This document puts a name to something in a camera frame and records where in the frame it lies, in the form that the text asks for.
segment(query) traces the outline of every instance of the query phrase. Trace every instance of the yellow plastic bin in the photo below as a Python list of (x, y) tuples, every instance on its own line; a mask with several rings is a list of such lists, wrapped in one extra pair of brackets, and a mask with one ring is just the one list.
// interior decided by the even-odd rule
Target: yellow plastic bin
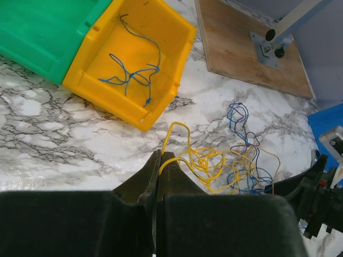
[[(176, 96), (195, 35), (196, 28), (163, 0), (115, 0), (85, 36), (63, 86), (148, 131)], [(134, 77), (139, 81), (131, 79), (127, 86), (103, 81), (115, 76), (112, 81), (119, 84), (130, 73), (152, 69), (159, 60), (154, 42), (160, 49), (159, 71), (140, 73), (151, 75), (151, 93), (149, 86), (139, 83), (144, 79), (137, 74)], [(128, 72), (109, 54), (118, 57)]]

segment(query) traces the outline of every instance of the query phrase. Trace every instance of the green plastic bin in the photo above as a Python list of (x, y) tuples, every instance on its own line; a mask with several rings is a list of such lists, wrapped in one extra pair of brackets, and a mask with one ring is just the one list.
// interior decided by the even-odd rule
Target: green plastic bin
[(61, 84), (111, 0), (0, 0), (0, 54)]

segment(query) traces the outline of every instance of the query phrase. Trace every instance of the wire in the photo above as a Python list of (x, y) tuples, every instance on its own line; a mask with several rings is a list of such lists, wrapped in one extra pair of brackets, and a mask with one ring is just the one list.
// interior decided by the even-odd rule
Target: wire
[[(271, 183), (273, 181), (272, 176), (264, 169), (256, 167), (253, 161), (253, 158), (257, 156), (257, 150), (260, 150), (261, 148), (257, 148), (256, 146), (249, 146), (248, 149), (244, 152), (244, 154), (241, 154), (232, 149), (216, 150), (213, 147), (203, 147), (203, 148), (192, 149), (191, 148), (191, 131), (185, 124), (180, 123), (180, 122), (173, 122), (170, 125), (166, 138), (162, 145), (162, 150), (161, 150), (162, 155), (165, 153), (167, 143), (172, 133), (174, 125), (182, 126), (187, 130), (188, 132), (187, 150), (182, 152), (179, 155), (179, 157), (171, 158), (167, 160), (165, 163), (163, 163), (159, 169), (159, 175), (162, 174), (163, 169), (169, 163), (178, 161), (180, 164), (180, 161), (183, 161), (191, 170), (191, 172), (199, 179), (199, 181), (202, 184), (205, 185), (205, 187), (211, 193), (220, 193), (229, 189), (228, 193), (230, 194), (233, 194), (236, 192), (261, 194), (262, 189), (255, 188), (255, 187), (261, 186), (260, 183), (262, 182)], [(227, 153), (232, 154), (234, 158), (228, 158)], [(188, 154), (189, 161), (182, 157), (185, 154)], [(266, 177), (258, 176), (257, 175), (258, 169), (265, 171), (268, 174), (268, 176)], [(213, 189), (211, 187), (212, 182), (215, 179), (217, 179), (223, 173), (224, 170), (231, 171), (227, 178), (227, 185), (223, 186), (220, 189), (216, 189), (216, 190)], [(245, 180), (247, 181), (248, 188), (241, 189), (240, 182), (245, 181)]]
[[(128, 87), (129, 87), (131, 79), (134, 79), (136, 82), (140, 83), (141, 85), (148, 87), (149, 88), (149, 96), (148, 96), (148, 98), (145, 101), (145, 104), (143, 106), (143, 107), (146, 107), (151, 102), (151, 77), (152, 77), (152, 75), (154, 75), (154, 74), (156, 74), (156, 73), (158, 73), (160, 71), (161, 49), (160, 49), (159, 45), (155, 41), (153, 41), (153, 40), (151, 40), (151, 39), (149, 39), (149, 38), (147, 38), (145, 36), (138, 35), (138, 34), (132, 32), (132, 31), (130, 31), (129, 28), (127, 27), (126, 22), (123, 20), (123, 17), (125, 17), (127, 15), (128, 14), (124, 14), (124, 15), (120, 16), (120, 21), (123, 24), (124, 28), (130, 34), (132, 34), (134, 36), (137, 36), (137, 37), (140, 37), (141, 39), (146, 39), (146, 40), (152, 42), (157, 47), (157, 49), (159, 51), (158, 63), (157, 63), (157, 65), (147, 63), (146, 65), (150, 66), (149, 68), (141, 69), (141, 70), (138, 70), (138, 71), (130, 73), (125, 68), (124, 63), (119, 59), (119, 57), (117, 57), (114, 54), (109, 54), (109, 57), (112, 60), (114, 60), (123, 69), (124, 74), (125, 74), (125, 79), (120, 79), (117, 76), (113, 76), (113, 77), (111, 77), (109, 79), (99, 79), (99, 80), (102, 81), (102, 82), (110, 83), (112, 85), (118, 85), (118, 86), (125, 85), (125, 91), (124, 91), (125, 92), (125, 96), (128, 96)], [(143, 76), (141, 74), (142, 72), (146, 72), (146, 71), (152, 71), (152, 73), (149, 75), (148, 78), (146, 78), (145, 76)]]
[[(250, 174), (248, 174), (249, 178), (247, 178), (246, 182), (247, 182), (247, 188), (248, 188), (248, 192), (251, 194), (261, 194), (262, 192), (266, 192), (261, 188), (257, 188), (258, 186), (261, 186), (261, 183), (267, 183), (270, 184), (272, 183), (272, 190), (274, 193), (274, 179), (278, 173), (278, 170), (280, 168), (280, 159), (274, 155), (271, 154), (267, 151), (265, 151), (264, 149), (260, 148), (260, 142), (257, 139), (257, 136), (251, 132), (251, 131), (247, 131), (247, 121), (249, 118), (249, 110), (248, 108), (243, 104), (243, 103), (231, 103), (229, 104), (229, 111), (226, 115), (226, 117), (229, 120), (229, 129), (231, 132), (233, 132), (235, 135), (237, 135), (240, 139), (243, 140), (243, 144), (240, 145), (236, 145), (236, 146), (232, 146), (230, 149), (234, 149), (234, 148), (238, 148), (238, 151), (241, 149), (241, 147), (244, 147), (244, 151), (240, 152), (242, 154), (246, 154), (246, 152), (252, 147), (255, 149), (256, 153), (253, 156), (252, 160), (255, 162), (255, 166), (256, 166), (256, 173), (257, 173), (257, 177), (254, 177)], [(249, 140), (248, 135), (252, 135), (252, 140)], [(279, 166), (275, 172), (274, 177), (272, 178), (271, 175), (264, 169), (260, 168), (258, 166), (258, 158), (260, 157), (260, 150), (262, 150), (265, 153), (271, 154), (273, 156), (275, 156), (278, 161), (279, 161)], [(264, 171), (268, 174), (268, 177), (261, 177), (259, 174), (259, 170)]]

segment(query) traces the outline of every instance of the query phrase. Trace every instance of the wooden board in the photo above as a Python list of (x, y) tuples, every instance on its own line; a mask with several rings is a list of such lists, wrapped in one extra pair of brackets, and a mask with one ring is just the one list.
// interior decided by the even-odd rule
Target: wooden board
[(196, 0), (200, 31), (209, 71), (310, 99), (295, 42), (279, 59), (280, 70), (259, 64), (250, 31), (265, 35), (268, 27), (219, 0)]

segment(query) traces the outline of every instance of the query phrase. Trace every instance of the white marble surface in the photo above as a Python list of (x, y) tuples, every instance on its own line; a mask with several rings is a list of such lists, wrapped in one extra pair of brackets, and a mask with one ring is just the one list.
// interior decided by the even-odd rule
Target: white marble surface
[[(198, 28), (193, 0), (167, 2)], [(178, 97), (147, 133), (0, 57), (0, 190), (111, 190), (161, 147), (174, 121), (191, 128), (194, 146), (229, 148), (240, 142), (225, 117), (232, 102), (248, 107), (248, 129), (280, 156), (277, 180), (309, 167), (316, 144), (307, 115), (316, 103), (209, 73), (199, 31)], [(185, 136), (177, 128), (167, 149), (185, 150)], [(259, 163), (271, 173), (277, 166), (267, 155)], [(311, 256), (335, 256), (326, 254), (335, 241), (325, 240), (324, 246), (320, 238), (307, 243)]]

